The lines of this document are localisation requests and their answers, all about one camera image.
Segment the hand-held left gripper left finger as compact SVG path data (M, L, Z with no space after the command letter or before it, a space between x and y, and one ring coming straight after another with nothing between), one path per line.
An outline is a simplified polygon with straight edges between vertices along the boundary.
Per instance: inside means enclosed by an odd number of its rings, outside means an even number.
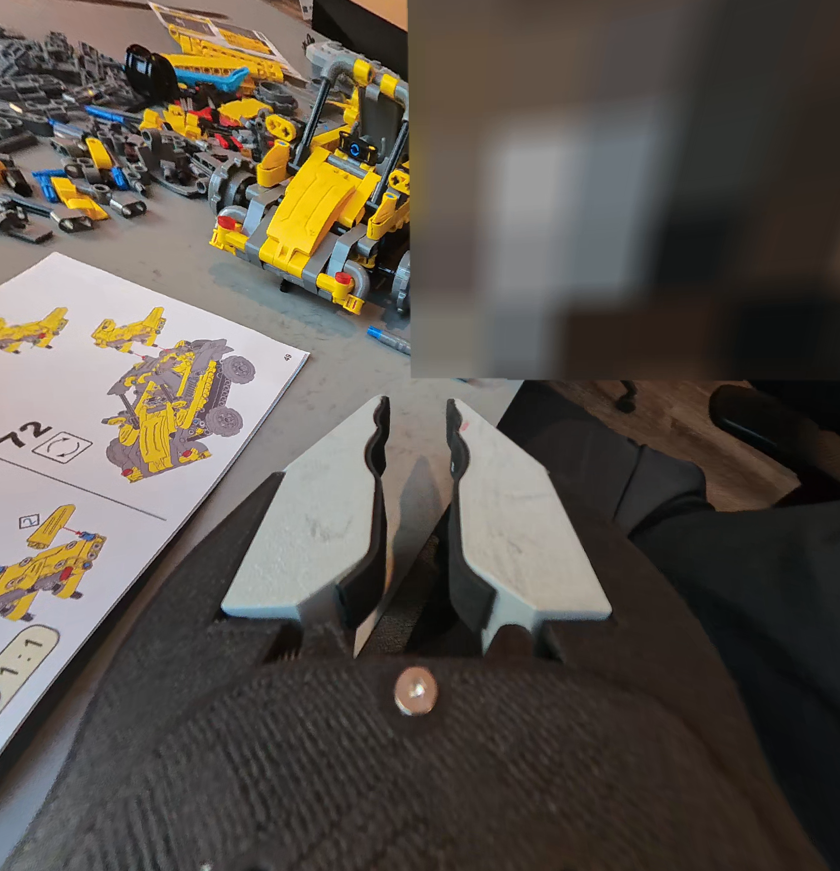
M280 473L221 600L231 628L295 630L355 658L388 581L390 418L390 398L373 396Z

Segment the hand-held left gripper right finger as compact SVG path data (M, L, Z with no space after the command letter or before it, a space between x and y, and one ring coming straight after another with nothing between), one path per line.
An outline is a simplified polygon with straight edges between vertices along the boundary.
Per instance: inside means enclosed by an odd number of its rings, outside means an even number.
M482 652L505 626L598 623L612 607L545 467L459 399L446 405L449 599Z

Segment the blue brick separator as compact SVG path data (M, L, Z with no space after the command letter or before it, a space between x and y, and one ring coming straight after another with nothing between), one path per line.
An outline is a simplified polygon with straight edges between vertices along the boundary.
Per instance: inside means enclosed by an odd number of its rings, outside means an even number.
M247 67L236 68L203 67L172 63L178 87L182 89L209 85L219 93L250 94L255 84Z

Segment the grey desk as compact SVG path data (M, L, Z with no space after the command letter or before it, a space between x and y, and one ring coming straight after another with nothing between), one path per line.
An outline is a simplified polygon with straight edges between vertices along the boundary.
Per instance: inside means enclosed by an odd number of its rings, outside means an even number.
M420 602L433 581L433 534L449 502L444 403L465 399L492 422L517 382L414 379L408 358L375 343L357 320L305 293L277 293L208 244L207 205L168 191L145 219L115 219L87 234L60 234L55 248L134 283L301 347L310 353L285 397L203 506L105 619L0 758L0 866L22 839L68 754L98 683L158 588L180 562L262 483L375 394L392 407L387 469L388 595L360 629L357 649L378 645L373 626L399 595Z

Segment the instruction booklet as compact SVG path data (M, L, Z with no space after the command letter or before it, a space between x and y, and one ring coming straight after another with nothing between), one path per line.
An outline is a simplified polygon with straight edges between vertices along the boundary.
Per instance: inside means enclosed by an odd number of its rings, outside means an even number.
M61 254L0 284L0 756L306 359Z

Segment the black chair base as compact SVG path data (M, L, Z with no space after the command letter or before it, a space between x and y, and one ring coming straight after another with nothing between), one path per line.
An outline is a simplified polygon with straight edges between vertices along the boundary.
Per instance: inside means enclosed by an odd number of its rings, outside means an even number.
M697 463L719 509L840 500L840 381L623 381L611 407Z

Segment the yellow toy brick vehicle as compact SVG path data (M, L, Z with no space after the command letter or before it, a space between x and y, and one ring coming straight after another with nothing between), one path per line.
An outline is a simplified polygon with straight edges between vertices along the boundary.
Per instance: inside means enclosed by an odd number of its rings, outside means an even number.
M210 245L272 274L282 291L301 287L350 313L388 280L407 317L408 82L370 59L352 78L314 82L306 118L254 119L273 139L261 161L230 158L212 174Z

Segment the yellow wide panel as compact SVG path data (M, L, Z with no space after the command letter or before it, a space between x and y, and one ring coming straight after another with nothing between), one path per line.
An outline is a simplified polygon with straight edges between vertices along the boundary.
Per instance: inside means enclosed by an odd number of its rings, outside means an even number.
M252 97L235 99L218 106L216 124L224 127L241 127L260 113L271 114L273 107Z

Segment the yellow curved brick piece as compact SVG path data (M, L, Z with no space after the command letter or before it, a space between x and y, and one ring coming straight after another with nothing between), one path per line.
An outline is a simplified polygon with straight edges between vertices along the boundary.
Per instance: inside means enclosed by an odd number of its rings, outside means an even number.
M167 105L159 113L146 109L142 114L139 130L155 130L159 132L174 132L193 141L206 139L208 133L203 125L203 118L196 113L186 112L175 104Z

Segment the grey wheel hub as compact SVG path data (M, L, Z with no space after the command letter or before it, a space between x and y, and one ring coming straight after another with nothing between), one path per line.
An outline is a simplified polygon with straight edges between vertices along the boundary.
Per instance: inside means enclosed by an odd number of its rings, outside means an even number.
M253 96L260 103L268 105L274 113L284 117L294 117L299 108L294 92L284 83L259 81L254 87Z

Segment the black wheel rim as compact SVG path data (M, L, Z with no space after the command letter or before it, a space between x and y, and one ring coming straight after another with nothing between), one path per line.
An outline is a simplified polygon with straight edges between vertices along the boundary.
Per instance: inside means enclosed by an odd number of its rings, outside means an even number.
M140 44L125 51L123 70L131 89L151 103L171 103L179 98L177 74L170 61Z

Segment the pile of loose brick pieces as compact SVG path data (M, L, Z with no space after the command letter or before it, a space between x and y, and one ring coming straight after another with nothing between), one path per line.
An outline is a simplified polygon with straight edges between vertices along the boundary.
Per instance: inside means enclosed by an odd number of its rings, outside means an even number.
M1 237L43 245L55 230L82 234L113 217L139 219L155 191L205 200L224 162L255 164L272 146L254 119L216 124L221 103L254 98L253 91L224 94L203 85L179 88L171 103L151 103L131 89L125 55L72 44L60 31L35 40L0 23ZM288 61L281 83L299 103L294 117L282 117L306 118L312 84ZM144 110L161 113L170 104L203 118L207 138L139 130Z

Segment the yellow grey sticker sheet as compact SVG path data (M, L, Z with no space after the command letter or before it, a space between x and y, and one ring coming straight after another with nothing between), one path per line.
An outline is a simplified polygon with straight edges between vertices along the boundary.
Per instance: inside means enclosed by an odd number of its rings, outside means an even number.
M244 47L264 54L270 53L276 60L287 66L287 60L257 30L242 28L232 24L217 24L211 16L181 12L180 10L153 2L149 3L149 7L156 15L157 20L166 29L172 25L204 37L212 37L215 42L220 44L231 44L235 47Z

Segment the yellow large frame panel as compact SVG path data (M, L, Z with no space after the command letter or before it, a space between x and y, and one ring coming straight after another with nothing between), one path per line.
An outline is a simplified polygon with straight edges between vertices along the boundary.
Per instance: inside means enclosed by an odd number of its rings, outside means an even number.
M249 76L254 80L285 81L284 65L270 53L220 44L212 37L204 37L172 25L167 31L181 49L180 54L166 56L176 70L228 76L239 68L246 67Z

